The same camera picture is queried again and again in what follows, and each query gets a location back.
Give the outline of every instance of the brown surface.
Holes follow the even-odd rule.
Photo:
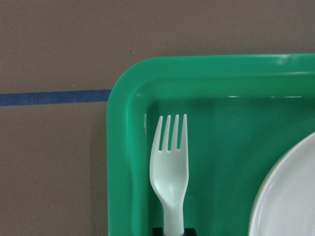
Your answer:
[[[1,236],[107,235],[105,109],[1,107]]]
[[[314,53],[314,0],[0,1],[0,93],[111,89],[158,56]],[[105,236],[106,103],[0,107],[0,236]]]
[[[176,55],[314,53],[314,0],[3,0],[0,93],[110,89]]]

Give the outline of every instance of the plastic fork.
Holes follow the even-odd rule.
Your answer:
[[[151,186],[163,207],[165,236],[184,234],[183,204],[188,185],[187,115],[183,116],[180,147],[178,148],[179,115],[175,115],[171,148],[169,146],[171,115],[167,116],[161,149],[163,116],[160,116],[154,135],[150,158]]]

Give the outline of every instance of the fork tines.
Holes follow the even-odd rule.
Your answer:
[[[152,149],[158,149],[160,151],[168,150],[169,136],[170,136],[170,126],[171,126],[171,115],[168,115],[166,118],[166,124],[164,129],[163,139],[161,140],[161,132],[162,132],[162,124],[163,124],[163,116],[160,116],[157,123],[157,129],[153,139]],[[173,125],[173,134],[171,140],[171,150],[172,149],[184,149],[187,148],[187,114],[183,115],[183,125],[182,125],[182,133],[181,133],[181,143],[178,148],[178,126],[179,126],[179,115],[175,115],[174,125]]]

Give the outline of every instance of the fork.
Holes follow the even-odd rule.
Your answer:
[[[183,116],[180,147],[178,148],[179,115],[175,115],[171,148],[169,132],[171,115],[167,116],[161,149],[163,116],[160,116],[153,138],[150,157],[151,186],[163,207],[165,236],[184,234],[183,204],[188,185],[188,132],[187,115]]]

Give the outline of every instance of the fork handle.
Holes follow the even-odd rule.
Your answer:
[[[184,214],[183,205],[164,206],[164,227],[165,236],[183,236],[184,235]]]

